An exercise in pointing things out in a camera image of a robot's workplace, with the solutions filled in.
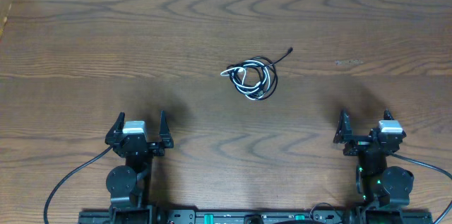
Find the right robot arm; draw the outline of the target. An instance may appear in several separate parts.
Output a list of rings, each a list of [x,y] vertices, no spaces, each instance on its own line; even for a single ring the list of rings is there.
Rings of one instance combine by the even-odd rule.
[[[385,110],[378,126],[367,135],[352,132],[350,115],[340,113],[334,143],[343,143],[343,155],[356,156],[357,191],[363,204],[347,210],[344,223],[403,223],[402,207],[410,203],[414,175],[401,167],[389,167],[386,157],[400,149],[406,137],[399,121]]]

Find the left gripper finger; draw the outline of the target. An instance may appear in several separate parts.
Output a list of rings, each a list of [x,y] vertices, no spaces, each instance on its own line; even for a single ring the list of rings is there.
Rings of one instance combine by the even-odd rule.
[[[174,140],[170,133],[170,129],[167,124],[167,117],[164,110],[162,110],[160,114],[159,137],[165,148],[174,148]]]
[[[124,119],[125,119],[125,113],[120,112],[119,116],[117,117],[117,120],[111,127],[111,129],[107,132],[105,136],[105,143],[106,144],[114,144],[114,142],[117,140],[117,138],[122,134],[122,129],[124,127]]]

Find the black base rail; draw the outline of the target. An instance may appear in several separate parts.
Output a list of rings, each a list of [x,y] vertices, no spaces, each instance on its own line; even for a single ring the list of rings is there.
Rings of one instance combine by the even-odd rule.
[[[359,223],[360,219],[344,216],[343,212],[320,209],[313,212],[246,212],[194,210],[138,210],[109,213],[83,211],[79,223],[163,223],[163,224],[245,224],[245,223]]]

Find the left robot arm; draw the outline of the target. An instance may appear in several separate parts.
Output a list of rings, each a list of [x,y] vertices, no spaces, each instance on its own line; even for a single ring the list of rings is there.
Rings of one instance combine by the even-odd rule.
[[[159,223],[156,207],[146,203],[145,191],[154,157],[174,147],[164,111],[160,114],[159,140],[149,142],[144,121],[126,121],[121,112],[105,136],[105,143],[125,164],[115,167],[106,178],[110,193],[110,223]]]

